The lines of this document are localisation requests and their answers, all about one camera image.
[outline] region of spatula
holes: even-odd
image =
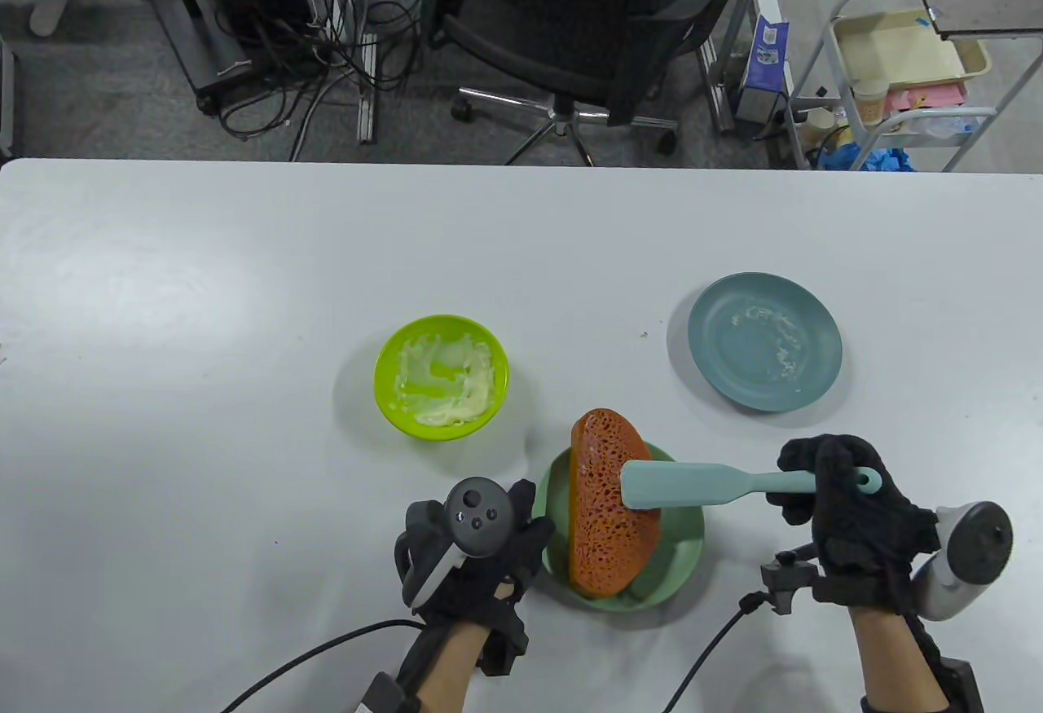
[[[876,493],[883,484],[875,468],[859,466],[858,490]],[[718,463],[630,461],[620,474],[623,503],[631,510],[662,507],[710,507],[728,503],[746,493],[815,493],[811,471],[748,474]]]

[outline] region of white cream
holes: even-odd
[[[487,344],[470,336],[452,344],[420,336],[402,348],[395,394],[421,425],[460,425],[488,410],[494,376]]]

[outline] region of sponge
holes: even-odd
[[[627,509],[620,490],[623,464],[651,460],[634,426],[611,410],[589,411],[573,426],[568,580],[578,593],[622,593],[655,554],[659,511]]]

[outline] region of hand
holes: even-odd
[[[409,693],[420,687],[433,661],[460,622],[489,630],[478,666],[487,675],[504,675],[514,658],[523,656],[529,638],[514,606],[539,572],[543,548],[554,535],[548,517],[532,519],[536,486],[520,480],[507,495],[514,512],[514,528],[502,549],[486,559],[467,559],[453,569],[441,586],[416,610],[427,624],[407,654],[397,682]],[[399,576],[405,572],[399,567]]]
[[[417,610],[425,621],[432,619],[465,620],[481,625],[490,601],[503,599],[511,608],[525,595],[541,567],[547,543],[554,535],[554,522],[548,517],[532,519],[536,486],[519,480],[507,492],[514,508],[514,532],[495,556],[468,559],[454,569],[431,598]],[[513,590],[501,596],[500,586],[509,583]]]
[[[768,494],[791,525],[811,520],[811,539],[825,577],[812,587],[819,601],[913,610],[909,572],[917,554],[939,549],[938,517],[903,496],[879,454],[856,436],[820,436],[786,442],[782,471],[815,472],[816,493]],[[866,495],[855,486],[856,466],[875,468],[880,490]]]

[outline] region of plastic tray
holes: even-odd
[[[840,17],[831,30],[851,82],[883,77],[899,90],[961,82],[992,69],[979,40],[942,40],[924,9]]]

